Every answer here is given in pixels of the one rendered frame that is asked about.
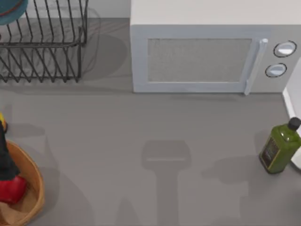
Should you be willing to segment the teal plate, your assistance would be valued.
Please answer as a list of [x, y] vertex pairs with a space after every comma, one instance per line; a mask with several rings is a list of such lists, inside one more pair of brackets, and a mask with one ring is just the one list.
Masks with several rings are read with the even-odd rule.
[[19, 19], [27, 10], [28, 0], [0, 0], [0, 25]]

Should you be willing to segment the red object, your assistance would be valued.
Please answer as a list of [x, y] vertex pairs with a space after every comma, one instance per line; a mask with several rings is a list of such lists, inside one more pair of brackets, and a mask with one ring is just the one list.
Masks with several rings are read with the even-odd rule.
[[23, 197], [26, 185], [26, 180], [21, 176], [16, 176], [12, 180], [0, 181], [0, 202], [16, 204]]

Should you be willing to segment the green bottle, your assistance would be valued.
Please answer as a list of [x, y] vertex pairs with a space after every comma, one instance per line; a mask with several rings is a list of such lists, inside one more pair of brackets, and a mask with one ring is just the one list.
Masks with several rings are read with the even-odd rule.
[[283, 172], [301, 147], [301, 137], [297, 132], [300, 126], [301, 119], [292, 117], [288, 123], [272, 128], [266, 144], [259, 154], [259, 159], [269, 174]]

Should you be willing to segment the small microwave knob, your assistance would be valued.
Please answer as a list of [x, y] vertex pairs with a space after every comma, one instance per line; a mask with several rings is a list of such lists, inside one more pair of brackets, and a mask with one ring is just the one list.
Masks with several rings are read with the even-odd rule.
[[266, 76], [268, 76], [270, 78], [276, 78], [276, 77], [280, 77], [283, 74], [285, 74], [286, 70], [287, 70], [286, 65], [283, 63], [279, 63], [279, 64], [274, 64], [274, 65], [268, 66], [265, 73], [266, 73]]

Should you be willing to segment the pale microwave oven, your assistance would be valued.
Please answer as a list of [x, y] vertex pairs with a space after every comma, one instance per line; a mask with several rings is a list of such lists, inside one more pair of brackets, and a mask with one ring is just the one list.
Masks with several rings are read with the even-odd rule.
[[[269, 40], [250, 93], [281, 93], [301, 57], [301, 0], [131, 0], [133, 25], [241, 26]], [[296, 51], [276, 57], [277, 44], [293, 41]], [[266, 76], [270, 65], [283, 63], [280, 77]]]

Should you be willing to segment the large microwave knob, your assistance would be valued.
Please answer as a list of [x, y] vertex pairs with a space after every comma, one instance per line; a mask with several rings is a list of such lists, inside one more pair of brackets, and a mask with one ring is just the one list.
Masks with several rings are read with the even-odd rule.
[[293, 41], [286, 41], [283, 43], [279, 43], [275, 46], [273, 52], [276, 57], [288, 57], [292, 55], [297, 49], [297, 45]]

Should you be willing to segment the wooden basket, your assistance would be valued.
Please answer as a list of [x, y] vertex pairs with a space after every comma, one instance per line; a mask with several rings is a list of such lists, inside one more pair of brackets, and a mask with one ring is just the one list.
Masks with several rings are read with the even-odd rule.
[[43, 209], [45, 186], [42, 174], [30, 155], [12, 141], [7, 141], [9, 153], [26, 180], [26, 191], [16, 204], [0, 202], [0, 226], [26, 226]]

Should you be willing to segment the microwave oven door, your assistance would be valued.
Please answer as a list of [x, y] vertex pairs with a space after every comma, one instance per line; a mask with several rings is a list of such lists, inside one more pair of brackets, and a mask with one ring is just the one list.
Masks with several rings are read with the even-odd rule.
[[241, 26], [133, 25], [136, 93], [243, 93], [260, 35]]

